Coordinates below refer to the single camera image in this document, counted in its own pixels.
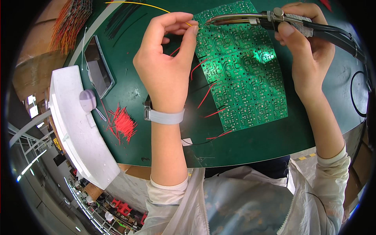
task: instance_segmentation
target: smartphone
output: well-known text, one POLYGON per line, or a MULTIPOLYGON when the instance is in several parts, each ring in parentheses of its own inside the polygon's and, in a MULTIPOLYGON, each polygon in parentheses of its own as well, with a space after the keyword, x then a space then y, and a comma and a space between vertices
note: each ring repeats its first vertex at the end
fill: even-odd
POLYGON ((114 86, 115 81, 103 56, 97 35, 94 35, 84 51, 89 78, 102 99, 114 86))

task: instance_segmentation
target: zipper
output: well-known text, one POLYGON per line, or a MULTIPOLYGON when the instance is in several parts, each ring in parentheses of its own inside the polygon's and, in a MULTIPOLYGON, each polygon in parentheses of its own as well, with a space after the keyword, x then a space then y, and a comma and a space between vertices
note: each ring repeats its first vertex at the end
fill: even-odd
POLYGON ((290 213, 291 213, 291 208, 292 208, 292 206, 293 206, 293 203, 294 203, 294 200, 295 200, 295 195, 296 195, 296 182, 297 182, 297 181, 298 181, 298 179, 294 180, 295 190, 294 190, 293 199, 291 200, 290 208, 288 209, 288 213, 287 213, 287 215, 286 215, 286 218, 285 218, 285 220, 283 221, 283 223, 282 223, 281 227, 279 228, 279 230, 277 231, 277 235, 280 235, 280 232, 281 232, 282 228, 285 227, 285 225, 286 225, 286 221, 287 221, 287 218, 289 217, 289 215, 290 215, 290 213))
POLYGON ((204 214, 205 214, 205 220, 206 220, 206 230, 208 232, 208 235, 210 235, 210 228, 209 228, 209 220, 208 220, 208 212, 206 210, 206 204, 205 204, 205 195, 204 195, 204 183, 202 182, 202 188, 201 188, 201 192, 202 192, 202 202, 203 202, 203 206, 204 206, 204 214))

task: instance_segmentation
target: blue shirt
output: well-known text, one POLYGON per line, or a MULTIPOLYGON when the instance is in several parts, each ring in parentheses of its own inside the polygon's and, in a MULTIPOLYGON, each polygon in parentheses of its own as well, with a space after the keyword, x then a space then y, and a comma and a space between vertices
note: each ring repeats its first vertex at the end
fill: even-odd
POLYGON ((211 235, 276 234, 293 199, 286 187, 216 176, 205 179, 204 196, 211 235))

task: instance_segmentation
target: green circuit board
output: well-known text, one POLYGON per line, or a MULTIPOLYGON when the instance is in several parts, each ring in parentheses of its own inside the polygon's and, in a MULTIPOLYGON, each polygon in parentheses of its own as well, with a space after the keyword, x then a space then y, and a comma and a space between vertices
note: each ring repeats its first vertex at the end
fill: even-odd
POLYGON ((204 26, 213 16, 256 12, 250 1, 222 5, 194 15, 199 22, 196 55, 223 130, 233 131, 287 117, 285 89, 270 37, 261 26, 204 26))

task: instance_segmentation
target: white jacket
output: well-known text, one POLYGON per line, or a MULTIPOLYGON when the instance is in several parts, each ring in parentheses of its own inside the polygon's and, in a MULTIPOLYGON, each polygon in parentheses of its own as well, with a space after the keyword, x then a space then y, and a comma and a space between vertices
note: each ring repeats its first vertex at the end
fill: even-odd
MULTIPOLYGON (((350 157, 346 147, 335 157, 317 157, 313 187, 303 177, 295 161, 288 168, 295 186, 289 213, 277 234, 337 234, 343 217, 343 202, 349 177, 350 157), (326 213, 319 197, 325 206, 326 213)), ((176 186, 148 183, 150 200, 145 224, 137 235, 209 235, 203 182, 205 169, 193 169, 192 176, 176 186)))

